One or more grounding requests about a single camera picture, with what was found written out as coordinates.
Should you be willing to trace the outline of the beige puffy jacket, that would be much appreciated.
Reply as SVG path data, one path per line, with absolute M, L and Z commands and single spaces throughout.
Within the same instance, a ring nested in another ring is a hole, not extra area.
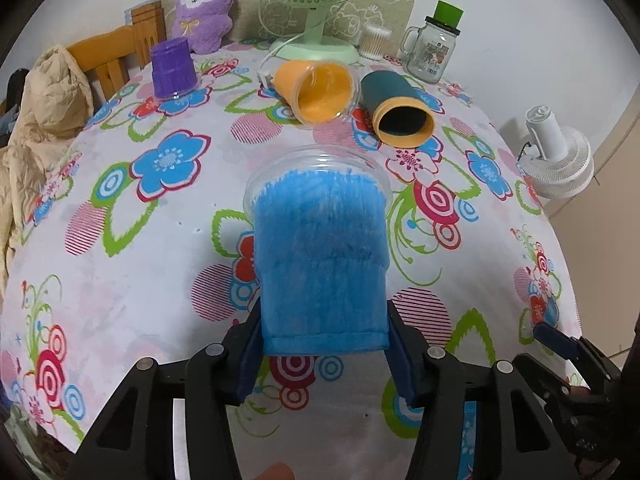
M 91 86 L 70 51 L 43 52 L 26 76 L 17 121 L 1 149 L 2 287 L 41 188 L 92 115 Z

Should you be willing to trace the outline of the black clothing pile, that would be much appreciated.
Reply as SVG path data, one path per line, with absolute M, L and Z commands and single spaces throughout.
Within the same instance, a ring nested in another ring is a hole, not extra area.
M 6 100 L 1 110 L 2 115 L 20 107 L 28 73 L 27 68 L 19 68 L 10 76 L 6 86 Z

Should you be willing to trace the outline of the teal and yellow cup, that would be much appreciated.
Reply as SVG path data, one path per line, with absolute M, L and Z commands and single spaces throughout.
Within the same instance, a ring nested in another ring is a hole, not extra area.
M 403 76 L 374 70 L 361 79 L 361 102 L 373 132 L 393 148 L 418 148 L 434 133 L 431 109 Z

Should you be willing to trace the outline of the purple fuzzy plastic cup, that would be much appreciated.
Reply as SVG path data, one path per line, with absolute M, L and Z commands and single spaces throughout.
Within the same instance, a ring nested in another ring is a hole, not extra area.
M 154 96 L 159 100 L 175 99 L 198 86 L 188 40 L 171 38 L 151 49 Z

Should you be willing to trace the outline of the floral tablecloth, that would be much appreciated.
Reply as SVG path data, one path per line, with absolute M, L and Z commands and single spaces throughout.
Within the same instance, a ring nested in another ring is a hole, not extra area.
M 198 86 L 180 99 L 155 99 L 142 73 L 107 101 L 23 226 L 1 379 L 25 431 L 76 451 L 140 359 L 190 358 L 247 318 L 259 294 L 247 182 L 307 145 L 350 148 L 386 173 L 386 290 L 405 323 L 462 362 L 514 366 L 526 352 L 574 377 L 533 335 L 540 322 L 580 332 L 559 241 L 532 181 L 457 84 L 405 75 L 435 130 L 418 148 L 392 148 L 362 108 L 301 125 L 259 83 L 278 65 L 264 42 L 194 65 Z

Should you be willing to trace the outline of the wooden chair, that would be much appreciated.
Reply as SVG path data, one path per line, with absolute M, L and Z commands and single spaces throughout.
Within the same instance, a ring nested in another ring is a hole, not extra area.
M 129 81 L 125 58 L 135 55 L 143 70 L 151 62 L 152 47 L 165 39 L 164 9 L 160 0 L 153 0 L 131 10 L 130 24 L 78 41 L 67 50 L 84 73 L 96 73 L 108 101 Z

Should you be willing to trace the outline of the glass jar green lid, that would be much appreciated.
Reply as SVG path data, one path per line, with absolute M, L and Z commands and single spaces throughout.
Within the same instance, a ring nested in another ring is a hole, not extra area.
M 439 0 L 432 16 L 421 27 L 405 31 L 399 47 L 407 72 L 428 84 L 441 79 L 460 35 L 458 29 L 463 10 Z

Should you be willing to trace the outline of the blue fuzzy plastic cup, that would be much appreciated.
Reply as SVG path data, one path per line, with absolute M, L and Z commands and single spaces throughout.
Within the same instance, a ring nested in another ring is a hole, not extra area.
M 390 181 L 350 148 L 294 148 L 252 174 L 243 207 L 268 356 L 333 356 L 388 346 Z

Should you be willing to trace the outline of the white clip fan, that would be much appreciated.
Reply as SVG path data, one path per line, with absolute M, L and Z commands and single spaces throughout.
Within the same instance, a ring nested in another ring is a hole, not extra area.
M 564 200 L 581 193 L 594 175 L 593 151 L 579 130 L 561 126 L 547 105 L 536 105 L 525 115 L 532 151 L 518 164 L 546 200 Z

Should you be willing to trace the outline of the cotton swab container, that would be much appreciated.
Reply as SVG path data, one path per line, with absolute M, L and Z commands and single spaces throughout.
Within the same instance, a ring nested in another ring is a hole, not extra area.
M 359 54 L 368 60 L 382 60 L 391 36 L 392 31 L 386 27 L 371 23 L 364 24 L 360 32 Z

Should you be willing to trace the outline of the purple plush bunny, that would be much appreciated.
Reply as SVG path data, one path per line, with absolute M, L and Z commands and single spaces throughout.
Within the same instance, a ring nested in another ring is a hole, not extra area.
M 231 32 L 235 0 L 176 0 L 171 36 L 185 39 L 196 54 L 216 52 Z

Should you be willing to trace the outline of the cartoon patterned board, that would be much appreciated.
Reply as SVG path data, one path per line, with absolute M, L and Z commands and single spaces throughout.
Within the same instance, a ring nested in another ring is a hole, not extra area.
M 160 0 L 165 24 L 171 28 L 176 17 L 176 0 Z M 350 0 L 332 6 L 324 32 L 358 44 L 365 24 L 385 27 L 392 32 L 390 44 L 397 46 L 408 24 L 416 0 Z M 294 36 L 304 29 L 307 11 L 292 9 L 273 0 L 236 0 L 232 6 L 232 41 Z

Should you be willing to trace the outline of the orange fuzzy plastic cup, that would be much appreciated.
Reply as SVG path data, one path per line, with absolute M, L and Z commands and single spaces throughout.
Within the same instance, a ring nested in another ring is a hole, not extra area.
M 274 73 L 272 84 L 294 117 L 308 127 L 343 119 L 359 100 L 356 73 L 334 60 L 286 61 Z

